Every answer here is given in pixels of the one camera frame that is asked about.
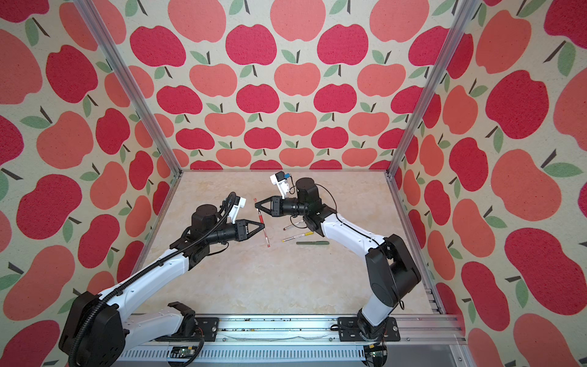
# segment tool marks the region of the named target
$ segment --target black mounting plate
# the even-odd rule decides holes
[[[346,326],[347,328],[358,328],[357,326],[357,317],[339,317],[338,324],[342,326]],[[338,330],[338,337],[340,338],[341,342],[364,342],[365,340],[360,336],[359,331],[356,332],[347,331],[347,330]],[[393,317],[387,318],[387,327],[385,331],[385,341],[386,342],[398,342],[401,340],[400,331],[397,328],[397,321]]]
[[[195,320],[198,322],[198,325],[196,325],[196,330],[200,328],[204,332],[204,341],[216,341],[216,333],[218,332],[218,321],[220,321],[220,319],[217,317],[196,317]]]

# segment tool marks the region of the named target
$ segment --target apple stem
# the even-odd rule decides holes
[[[473,91],[473,88],[475,88],[475,84],[477,84],[477,78],[475,78],[475,81],[473,82],[471,89],[469,89],[469,94],[471,94],[471,92]]]
[[[561,50],[561,48],[565,45],[566,41],[562,41],[560,45],[544,60],[542,63],[549,62],[552,58]]]
[[[499,127],[499,126],[495,126],[495,127],[493,128],[493,130],[489,132],[489,134],[485,135],[485,137],[491,137],[491,135],[493,135],[493,133],[494,133],[494,132],[497,130],[497,128],[498,128],[498,127]]]
[[[47,121],[50,124],[53,124],[53,121],[51,121],[51,119],[49,118],[49,115],[47,115],[47,113],[45,112],[45,110],[43,109],[43,106],[41,106],[41,113],[43,114],[43,116],[47,119]]]
[[[540,165],[540,168],[544,168],[544,167],[546,167],[546,165],[547,165],[548,163],[550,163],[550,161],[551,161],[551,160],[553,160],[553,159],[554,159],[554,157],[556,157],[556,149],[555,149],[555,150],[553,150],[553,151],[552,151],[552,153],[551,153],[551,155],[549,155],[549,156],[548,156],[548,158],[546,158],[546,160],[544,161],[544,163],[542,163],[542,164]]]
[[[96,101],[92,98],[91,95],[87,95],[87,97],[90,99],[90,101],[92,101],[92,103],[94,104],[94,106],[98,107],[98,104],[96,103]]]
[[[523,0],[522,4],[519,6],[518,12],[515,14],[516,16],[519,15],[519,13],[522,11],[522,8],[524,7],[525,4],[526,4],[526,0]]]
[[[475,17],[477,16],[477,14],[479,13],[479,10],[481,9],[481,5],[483,5],[483,3],[479,4],[479,7],[477,8],[477,11],[475,12],[475,14],[473,14],[473,17],[471,18],[471,20],[475,19]]]
[[[493,211],[493,205],[489,207],[489,209],[487,209],[487,211],[485,212],[485,214],[483,214],[483,218],[486,218],[486,216],[489,215],[489,213],[491,213]]]
[[[137,0],[137,2],[139,3],[139,6],[140,6],[141,11],[143,12],[143,14],[147,15],[147,12],[145,11],[145,8],[143,7],[143,4],[141,4],[141,0]]]
[[[43,29],[43,27],[41,27],[41,25],[39,24],[39,22],[36,21],[35,17],[31,18],[33,20],[33,22],[35,22],[35,24],[37,25],[37,27],[39,27],[39,29],[41,30],[41,32],[43,32],[43,34],[47,37],[51,37],[47,34],[47,32],[45,32],[45,30]]]
[[[18,181],[18,180],[22,180],[22,177],[13,174],[12,172],[10,172],[9,170],[7,170],[6,168],[2,168],[0,169],[0,171],[6,173],[7,175],[9,175],[10,177],[12,177],[14,180]]]
[[[18,274],[24,274],[25,272],[20,270],[16,265],[14,265],[13,263],[11,263],[10,261],[8,261],[8,268],[10,270],[12,270],[13,272],[17,272]]]
[[[517,277],[511,277],[511,278],[506,278],[505,280],[507,280],[508,282],[515,282],[516,280],[520,280],[522,279],[522,277],[520,277],[519,275]]]

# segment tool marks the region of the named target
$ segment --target apple print fabric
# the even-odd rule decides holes
[[[124,42],[124,11],[95,5]],[[131,274],[173,177],[72,2],[4,1],[0,18],[0,366],[63,366],[73,300]]]
[[[587,363],[585,14],[482,2],[394,175],[478,366]]]
[[[187,158],[183,169],[194,170],[386,169],[459,6],[113,3],[131,20],[119,52],[151,77],[146,102],[168,126],[169,146]],[[451,64],[455,78],[473,55],[472,39],[458,52],[468,59]],[[434,101],[430,127],[441,111]]]

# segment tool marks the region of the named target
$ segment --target apple pattern wallpaper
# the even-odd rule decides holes
[[[587,365],[586,15],[483,2],[395,174],[478,367]]]
[[[139,84],[154,82],[147,104],[183,169],[194,170],[386,169],[459,6],[112,3],[127,19],[128,37],[114,37],[119,52]],[[472,47],[467,40],[462,53]],[[117,90],[113,102],[128,106]],[[439,113],[433,106],[430,121]]]
[[[65,366],[73,300],[130,275],[172,177],[72,2],[2,1],[0,18],[0,366]]]

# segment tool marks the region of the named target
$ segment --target green leaf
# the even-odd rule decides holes
[[[385,63],[385,58],[383,57],[383,54],[380,51],[373,50],[372,54],[373,54],[373,59],[375,60],[376,63],[378,63],[378,64]]]
[[[558,71],[564,76],[569,76],[573,63],[575,63],[575,46],[567,42],[558,53]]]
[[[446,13],[450,8],[453,7],[455,0],[445,0],[434,10],[432,15],[440,15]]]
[[[469,301],[469,318],[471,319],[471,323],[475,322],[477,317],[477,310],[475,309],[475,305],[473,301]]]
[[[544,167],[544,172],[552,177],[572,177],[583,173],[579,167],[571,163],[552,163]]]
[[[523,279],[520,279],[515,285],[515,296],[518,298],[519,305],[524,308],[528,303],[528,286]]]
[[[63,223],[63,228],[61,228],[61,231],[63,232],[63,239],[65,242],[69,242],[73,235],[73,223],[69,219],[66,219],[65,223]]]
[[[283,54],[283,56],[285,57],[285,59],[288,62],[291,62],[292,64],[295,64],[295,56],[293,55],[293,53],[291,53],[288,50],[281,50],[281,53]]]
[[[198,60],[200,64],[208,65],[208,59],[206,58],[206,56],[196,51],[190,51],[190,53],[191,56],[193,56],[194,59]]]
[[[507,228],[505,222],[498,217],[489,216],[485,218],[485,221],[494,228]]]
[[[92,113],[92,103],[90,102],[90,97],[85,96],[82,102],[82,106],[83,106],[83,114],[86,115],[86,117],[90,116],[90,114]]]
[[[446,74],[444,77],[444,91],[448,93],[448,88],[450,87],[450,76]]]
[[[416,70],[414,70],[414,72],[412,74],[410,74],[410,76],[408,76],[408,79],[414,79],[414,78],[419,77],[420,75],[422,75],[426,71],[427,67],[428,66],[422,66],[420,68],[417,68]]]
[[[504,143],[504,132],[498,127],[495,133],[493,134],[493,148],[497,153],[500,152],[501,146]]]
[[[532,0],[527,3],[522,11],[518,14],[520,18],[526,18],[528,15],[534,13],[546,0]]]
[[[4,172],[0,171],[0,200],[2,200],[8,192],[8,178]]]
[[[18,282],[18,279],[20,278],[20,274],[8,274],[4,275],[3,277],[0,277],[0,291],[13,286],[16,282]]]
[[[161,79],[165,75],[165,68],[163,66],[159,66],[155,69],[155,79]]]
[[[456,248],[449,248],[448,251],[450,252],[450,254],[455,258],[455,259],[459,259],[462,260],[463,256],[461,255],[460,252],[458,252],[458,250]]]
[[[241,74],[239,75],[239,77],[244,78],[244,77],[248,76],[252,71],[253,71],[253,66],[246,65],[244,68],[242,68]]]
[[[371,106],[369,106],[367,103],[365,102],[361,102],[361,108],[363,109],[363,111],[365,112],[371,112]]]
[[[109,268],[112,267],[113,262],[114,262],[114,251],[110,250],[110,251],[108,251],[108,256],[106,256],[106,263],[108,264]]]
[[[485,23],[485,17],[487,16],[487,5],[484,2],[481,3],[481,8],[479,9],[479,14],[477,14],[477,21],[479,22],[480,26],[483,26]]]
[[[31,46],[35,46],[39,42],[39,29],[36,27],[35,21],[31,18],[25,22],[25,33]]]
[[[287,108],[288,110],[290,110],[291,112],[295,112],[295,107],[289,103],[289,102],[284,102],[284,106],[285,108]]]
[[[330,8],[330,14],[339,13],[342,9],[345,8],[347,0],[336,0],[334,5]]]
[[[64,312],[68,312],[68,311],[71,309],[71,307],[72,307],[72,305],[73,305],[73,302],[74,302],[76,299],[77,299],[77,297],[73,297],[72,299],[70,299],[70,300],[68,300],[67,302],[65,302],[65,303],[63,304],[63,306],[61,306],[61,308],[59,309],[59,311],[57,311],[57,314],[62,314],[62,313],[64,313]]]
[[[98,68],[100,68],[100,70],[102,70],[104,73],[111,73],[112,72],[112,69],[105,62],[98,61],[98,62],[96,62],[96,66]]]
[[[216,113],[220,113],[220,109],[213,103],[206,103],[206,106]]]
[[[338,65],[332,65],[331,67],[329,67],[326,72],[324,73],[324,76],[330,76],[334,73],[336,73],[338,71]]]
[[[392,123],[403,121],[406,119],[406,116],[407,116],[407,113],[404,113],[403,115],[399,115],[395,119],[393,119]]]
[[[139,3],[137,0],[127,0],[126,5],[124,6],[124,15],[133,16],[137,13],[138,9]]]
[[[98,174],[96,172],[89,171],[81,175],[79,178],[84,181],[94,181],[98,178]]]
[[[479,85],[478,87],[475,87],[475,89],[473,89],[473,91],[471,92],[471,97],[473,97],[473,98],[479,97],[480,95],[482,95],[486,91],[487,91],[487,87],[486,86]]]
[[[45,129],[51,125],[47,120],[38,116],[27,116],[22,119],[21,122],[29,127],[34,127],[35,129]]]
[[[324,122],[332,117],[332,112],[329,112],[320,118],[320,122]]]
[[[228,10],[229,15],[238,14],[241,11],[242,6],[245,2],[243,0],[232,0],[232,4],[230,4],[230,9]]]
[[[458,196],[461,194],[461,181],[458,179],[454,182],[454,196],[458,199]]]

